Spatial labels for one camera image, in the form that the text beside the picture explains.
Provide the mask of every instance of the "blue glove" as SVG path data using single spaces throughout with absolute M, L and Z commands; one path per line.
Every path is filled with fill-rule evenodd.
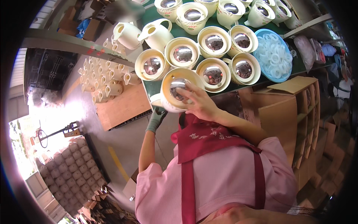
M 155 133 L 156 130 L 158 129 L 159 125 L 165 118 L 166 114 L 168 113 L 168 111 L 166 111 L 166 110 L 159 111 L 159 107 L 154 107 L 153 109 L 154 109 L 154 111 L 152 113 L 152 116 L 150 117 L 149 124 L 148 124 L 148 127 L 145 130 L 145 132 L 147 132 L 149 130 L 149 131 L 152 131 Z

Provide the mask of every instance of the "red sticker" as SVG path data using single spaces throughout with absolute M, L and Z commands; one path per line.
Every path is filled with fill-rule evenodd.
M 103 54 L 105 52 L 105 50 L 102 48 L 100 52 L 97 52 L 97 55 L 100 56 L 101 54 Z
M 95 50 L 94 46 L 91 46 L 91 48 L 87 51 L 87 54 L 91 54 Z

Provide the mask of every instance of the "bare hand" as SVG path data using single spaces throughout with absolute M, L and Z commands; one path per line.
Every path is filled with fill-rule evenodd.
M 188 82 L 185 86 L 187 89 L 190 89 L 190 91 L 181 88 L 176 89 L 178 94 L 186 98 L 186 100 L 183 100 L 183 103 L 186 104 L 186 109 L 188 109 L 185 113 L 194 114 L 197 118 L 202 120 L 215 121 L 220 109 L 215 105 L 205 90 Z

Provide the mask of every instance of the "black crate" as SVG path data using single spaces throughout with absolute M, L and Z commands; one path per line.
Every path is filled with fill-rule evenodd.
M 77 62 L 77 54 L 71 52 L 28 49 L 25 61 L 25 77 L 31 87 L 62 90 Z

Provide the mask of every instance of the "yellow floor line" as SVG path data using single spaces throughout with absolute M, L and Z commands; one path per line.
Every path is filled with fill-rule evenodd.
M 110 152 L 113 160 L 114 160 L 114 163 L 117 165 L 119 171 L 121 172 L 123 178 L 128 182 L 129 181 L 129 176 L 128 174 L 126 173 L 126 171 L 124 170 L 121 162 L 119 162 L 119 159 L 116 155 L 116 152 L 113 150 L 112 146 L 108 146 L 108 151 Z

